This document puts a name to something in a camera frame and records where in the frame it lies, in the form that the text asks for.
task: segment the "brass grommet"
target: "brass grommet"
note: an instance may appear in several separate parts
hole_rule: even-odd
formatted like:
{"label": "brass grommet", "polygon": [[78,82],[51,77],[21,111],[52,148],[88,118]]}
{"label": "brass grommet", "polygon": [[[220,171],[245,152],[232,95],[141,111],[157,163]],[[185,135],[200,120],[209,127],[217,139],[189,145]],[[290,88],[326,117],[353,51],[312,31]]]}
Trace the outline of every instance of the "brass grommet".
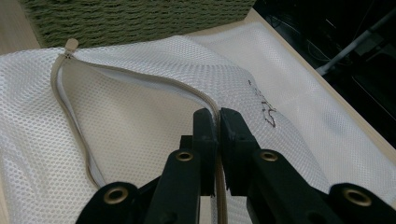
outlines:
{"label": "brass grommet", "polygon": [[103,200],[108,204],[116,204],[124,201],[127,196],[128,190],[125,187],[114,187],[106,192]]}
{"label": "brass grommet", "polygon": [[176,159],[178,161],[190,161],[192,158],[193,155],[190,152],[182,151],[176,154]]}
{"label": "brass grommet", "polygon": [[277,155],[272,152],[262,152],[262,154],[260,154],[260,156],[265,161],[277,161]]}
{"label": "brass grommet", "polygon": [[372,200],[369,196],[356,189],[344,189],[343,195],[348,201],[360,206],[367,207],[372,204]]}

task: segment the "wooden table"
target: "wooden table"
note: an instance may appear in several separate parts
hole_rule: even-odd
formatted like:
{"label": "wooden table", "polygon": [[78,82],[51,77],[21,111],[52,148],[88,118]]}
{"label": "wooden table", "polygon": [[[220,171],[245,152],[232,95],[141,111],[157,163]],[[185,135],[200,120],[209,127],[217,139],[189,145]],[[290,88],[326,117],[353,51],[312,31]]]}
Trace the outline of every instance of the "wooden table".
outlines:
{"label": "wooden table", "polygon": [[[323,89],[345,109],[368,137],[381,149],[381,151],[396,164],[396,150],[364,120],[304,59],[301,57],[282,36],[280,36],[270,24],[268,24],[254,9],[251,9],[243,21],[222,25],[219,27],[194,32],[191,35],[213,35],[222,31],[233,29],[237,26],[250,22],[262,23],[281,42],[281,44],[293,55],[304,67],[311,72]],[[17,0],[2,0],[0,6],[0,55],[25,49],[39,49],[37,40],[29,21],[25,18],[21,6]],[[0,224],[8,223],[4,192],[0,188]]]}

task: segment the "cable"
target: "cable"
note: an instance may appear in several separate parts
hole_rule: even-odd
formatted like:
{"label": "cable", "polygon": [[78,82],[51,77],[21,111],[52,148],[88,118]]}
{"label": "cable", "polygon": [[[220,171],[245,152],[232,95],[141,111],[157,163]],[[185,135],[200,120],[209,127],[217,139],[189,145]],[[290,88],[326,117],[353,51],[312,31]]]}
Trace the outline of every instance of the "cable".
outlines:
{"label": "cable", "polygon": [[277,25],[274,25],[273,22],[273,16],[270,17],[270,21],[271,21],[271,26],[275,29],[276,27],[278,27],[280,25],[281,22],[279,22]]}
{"label": "cable", "polygon": [[366,19],[367,15],[369,14],[369,11],[370,11],[371,8],[373,7],[374,1],[375,1],[375,0],[373,0],[372,3],[370,4],[369,8],[367,8],[366,14],[364,14],[364,17],[363,17],[363,19],[361,20],[361,24],[359,24],[359,27],[358,27],[358,29],[356,30],[355,35],[353,35],[352,41],[355,40],[356,35],[358,34],[359,30],[361,29],[361,25],[363,24],[364,20]]}
{"label": "cable", "polygon": [[[290,28],[291,30],[293,30],[294,32],[296,32],[297,34],[299,34],[299,35],[301,34],[300,31],[298,31],[296,28],[294,28],[293,26],[291,26],[291,25],[288,24],[287,22],[282,21],[281,19],[279,19],[279,18],[277,18],[277,17],[275,17],[275,16],[273,16],[273,15],[268,15],[268,17],[270,17],[271,23],[272,23],[272,19],[275,19],[275,20],[279,21],[279,23],[283,23],[284,25],[289,26],[289,28]],[[321,61],[321,62],[329,62],[329,61],[331,60],[331,58],[330,58],[329,56],[327,56],[325,53],[323,53],[323,51],[322,51],[320,48],[318,48],[318,46],[316,46],[314,43],[312,43],[311,40],[306,39],[306,41],[308,42],[308,53],[309,53],[314,59],[316,59],[316,60],[318,60],[318,61]],[[315,56],[315,55],[312,53],[312,51],[311,51],[310,45],[314,46],[315,49],[317,49],[326,59],[320,59],[320,58],[318,58],[317,56]],[[341,65],[351,65],[351,63],[338,63],[338,64],[341,64]]]}

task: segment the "zipper pull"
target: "zipper pull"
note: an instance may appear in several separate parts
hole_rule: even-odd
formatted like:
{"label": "zipper pull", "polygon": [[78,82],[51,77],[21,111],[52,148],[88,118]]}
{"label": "zipper pull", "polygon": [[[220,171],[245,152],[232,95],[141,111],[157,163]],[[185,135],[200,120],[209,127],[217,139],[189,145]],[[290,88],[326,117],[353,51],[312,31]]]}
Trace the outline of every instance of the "zipper pull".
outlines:
{"label": "zipper pull", "polygon": [[68,39],[66,42],[66,46],[64,46],[64,55],[66,58],[71,58],[73,56],[73,53],[76,51],[78,47],[78,40],[71,38]]}

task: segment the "white mesh laundry bag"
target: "white mesh laundry bag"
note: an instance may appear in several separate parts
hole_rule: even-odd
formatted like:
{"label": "white mesh laundry bag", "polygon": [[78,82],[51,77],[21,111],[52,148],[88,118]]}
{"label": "white mesh laundry bag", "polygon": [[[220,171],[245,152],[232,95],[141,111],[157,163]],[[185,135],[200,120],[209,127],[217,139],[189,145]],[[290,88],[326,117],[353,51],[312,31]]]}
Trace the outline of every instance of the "white mesh laundry bag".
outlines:
{"label": "white mesh laundry bag", "polygon": [[[214,119],[221,107],[239,111],[260,146],[282,153],[316,189],[349,182],[396,200],[394,164],[260,24],[59,54],[0,57],[11,223],[75,222],[97,185],[142,187],[203,107]],[[251,222],[244,199],[228,195],[227,207],[229,223]],[[212,222],[210,210],[215,219],[215,203],[201,210],[201,223]]]}

